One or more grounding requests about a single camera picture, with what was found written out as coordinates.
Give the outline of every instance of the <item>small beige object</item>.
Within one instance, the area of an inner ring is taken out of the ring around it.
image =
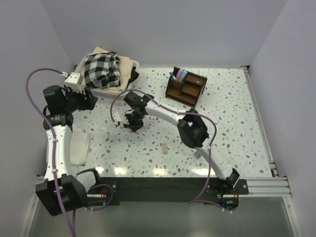
[[[195,156],[196,158],[200,158],[200,157],[201,157],[201,154],[200,154],[199,152],[195,152],[195,153],[194,153],[194,156]]]
[[[167,147],[166,143],[163,143],[161,148],[162,148],[162,153],[163,154],[168,154],[168,147]]]

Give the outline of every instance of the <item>checkered cloth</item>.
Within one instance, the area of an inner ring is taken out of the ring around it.
[[[116,52],[87,56],[87,61],[84,64],[86,86],[100,88],[120,86],[119,61]]]

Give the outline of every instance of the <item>cable clip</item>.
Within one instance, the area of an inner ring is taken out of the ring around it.
[[[61,76],[64,77],[64,78],[67,78],[69,76],[69,74],[66,73],[66,72],[61,72]]]

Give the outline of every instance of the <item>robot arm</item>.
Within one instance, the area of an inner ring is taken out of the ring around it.
[[[75,78],[78,76],[72,74],[69,76],[69,79]],[[76,175],[71,173],[70,140],[74,120],[72,113],[76,110],[92,110],[98,98],[94,97],[88,88],[83,92],[73,86],[62,88],[53,85],[46,88],[43,93],[47,102],[43,113],[56,134],[56,174],[65,210],[89,206],[87,192],[92,186],[100,184],[101,179],[95,169],[88,169]],[[45,121],[43,126],[47,134],[47,169],[44,182],[36,185],[36,193],[48,212],[55,216],[61,214],[61,209],[56,196],[52,167],[54,140],[52,131]]]
[[[177,126],[182,142],[192,148],[209,162],[208,153],[208,138],[207,127],[200,116],[181,115],[181,113],[198,112],[194,109],[189,111],[176,110],[178,113],[172,113],[163,109],[161,105],[170,110],[175,110],[173,107],[159,103],[158,105],[150,100],[147,96],[140,97],[134,92],[130,92],[124,98],[124,101],[133,109],[130,114],[114,114],[116,122],[123,122],[125,128],[130,128],[132,131],[143,126],[143,117],[145,115],[155,116],[165,120],[174,126]],[[239,180],[238,172],[232,168],[226,159],[218,160],[213,154],[211,155],[212,168],[219,179],[225,180],[229,188],[233,189]]]

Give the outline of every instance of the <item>white plastic container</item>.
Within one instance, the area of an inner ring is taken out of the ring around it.
[[[90,55],[91,55],[91,53],[85,55],[85,57],[80,61],[80,63],[76,67],[76,70],[74,71],[75,73],[80,73],[81,72],[81,68],[84,66],[84,63],[86,62],[87,56],[90,56]],[[132,61],[133,61],[133,67],[136,67],[135,71],[138,72],[137,69],[139,68],[139,62],[137,62],[135,60],[132,60]],[[132,86],[133,86],[133,82],[130,83],[126,89],[131,89]],[[106,91],[105,89],[101,89],[101,88],[94,88],[94,89],[91,89],[91,91],[92,91],[93,95],[103,95],[103,96],[113,97],[113,98],[115,98],[118,95],[118,93],[114,93],[114,92],[111,92],[111,91]],[[118,99],[122,100],[125,95],[126,94],[121,95]]]

